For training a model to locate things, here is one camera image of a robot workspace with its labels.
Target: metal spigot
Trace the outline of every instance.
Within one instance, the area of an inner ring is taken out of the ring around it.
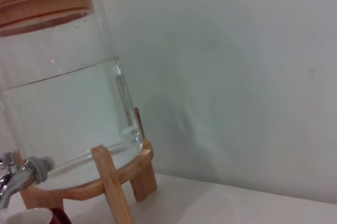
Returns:
[[[28,157],[20,166],[18,156],[10,151],[2,155],[0,169],[8,173],[0,179],[0,209],[7,208],[11,196],[32,183],[39,184],[47,180],[47,173],[54,169],[50,158]]]

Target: clear water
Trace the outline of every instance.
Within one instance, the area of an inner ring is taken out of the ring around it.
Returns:
[[[23,156],[50,156],[54,174],[90,161],[100,144],[112,153],[141,149],[142,136],[117,58],[2,92]],[[114,160],[116,167],[133,157]]]

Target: wooden lid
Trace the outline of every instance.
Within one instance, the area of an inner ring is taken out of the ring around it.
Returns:
[[[54,27],[92,12],[92,0],[0,0],[0,36]]]

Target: glass jar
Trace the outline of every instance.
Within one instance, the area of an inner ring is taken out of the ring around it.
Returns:
[[[142,135],[100,0],[0,0],[0,98],[22,156],[49,156],[51,190],[99,178],[91,148],[116,168]]]

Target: wooden stand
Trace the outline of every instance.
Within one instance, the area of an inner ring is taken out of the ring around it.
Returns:
[[[21,196],[27,209],[31,208],[61,208],[63,199],[87,200],[105,194],[113,216],[118,224],[134,223],[130,208],[127,204],[122,184],[130,181],[137,201],[143,201],[157,189],[151,160],[153,149],[145,139],[142,122],[138,109],[135,109],[138,122],[144,138],[141,153],[130,163],[116,170],[108,149],[100,145],[91,149],[100,179],[69,189],[41,190],[29,186],[21,191]]]

